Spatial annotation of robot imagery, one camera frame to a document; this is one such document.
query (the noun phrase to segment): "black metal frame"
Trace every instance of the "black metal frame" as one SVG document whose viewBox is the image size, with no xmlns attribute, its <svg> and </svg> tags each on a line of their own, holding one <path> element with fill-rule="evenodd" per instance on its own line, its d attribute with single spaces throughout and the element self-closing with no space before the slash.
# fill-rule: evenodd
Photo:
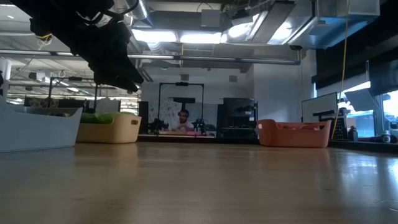
<svg viewBox="0 0 398 224">
<path fill-rule="evenodd" d="M 175 85 L 179 86 L 180 83 L 159 83 L 159 102 L 157 105 L 157 119 L 160 119 L 160 97 L 162 95 L 162 85 Z M 186 86 L 190 85 L 198 85 L 201 86 L 201 118 L 203 119 L 203 105 L 205 104 L 205 84 L 200 84 L 200 83 L 183 83 Z"/>
<path fill-rule="evenodd" d="M 65 80 L 65 79 L 69 79 L 69 78 L 66 78 L 66 77 L 65 77 L 65 78 L 58 78 L 58 77 L 51 77 L 51 78 L 50 78 L 49 98 L 47 99 L 47 107 L 50 107 L 50 104 L 51 104 L 51 93 L 52 93 L 52 88 L 53 88 L 53 86 L 52 86 L 52 81 L 53 81 L 54 79 L 57 79 L 57 80 Z M 94 78 L 81 78 L 81 80 L 94 80 Z M 97 94 L 98 94 L 98 84 L 95 83 L 94 113 L 95 113 L 96 108 L 97 108 Z"/>
</svg>

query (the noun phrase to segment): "white container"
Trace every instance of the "white container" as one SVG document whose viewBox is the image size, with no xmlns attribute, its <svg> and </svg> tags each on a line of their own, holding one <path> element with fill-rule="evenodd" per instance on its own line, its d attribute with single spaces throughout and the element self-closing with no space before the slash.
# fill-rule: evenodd
<svg viewBox="0 0 398 224">
<path fill-rule="evenodd" d="M 67 118 L 41 115 L 66 111 L 74 111 L 74 114 L 70 113 Z M 74 146 L 82 111 L 82 108 L 9 106 L 0 96 L 0 152 Z"/>
</svg>

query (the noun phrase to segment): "whiteboard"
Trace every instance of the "whiteboard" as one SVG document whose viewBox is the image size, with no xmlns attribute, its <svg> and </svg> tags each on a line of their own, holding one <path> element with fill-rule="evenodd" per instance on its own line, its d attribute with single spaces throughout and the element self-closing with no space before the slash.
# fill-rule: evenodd
<svg viewBox="0 0 398 224">
<path fill-rule="evenodd" d="M 303 122 L 319 122 L 318 116 L 314 113 L 333 110 L 337 112 L 337 93 L 319 96 L 318 98 L 309 99 L 301 102 Z"/>
</svg>

